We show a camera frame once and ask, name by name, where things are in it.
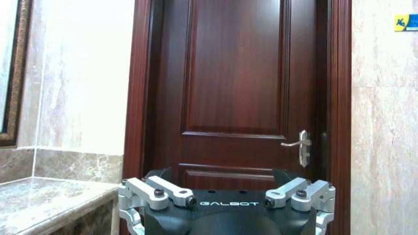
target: door handle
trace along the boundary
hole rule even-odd
[[[308,132],[305,130],[299,132],[299,141],[293,143],[280,143],[283,147],[292,147],[299,145],[299,164],[305,167],[309,162],[309,146],[312,141],[308,139]]]

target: yellow sticker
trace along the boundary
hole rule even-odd
[[[396,15],[393,17],[393,31],[404,31],[407,23],[409,20],[409,15]]]

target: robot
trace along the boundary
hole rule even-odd
[[[280,187],[267,191],[190,190],[168,170],[150,171],[118,185],[118,215],[132,235],[324,235],[335,187],[281,170],[273,176]]]

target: raised door panel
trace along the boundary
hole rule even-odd
[[[284,135],[279,0],[190,0],[181,133]]]
[[[194,189],[276,188],[271,169],[178,164],[180,185]]]

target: sticker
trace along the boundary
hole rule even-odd
[[[393,31],[418,31],[418,14],[396,15],[393,17]]]

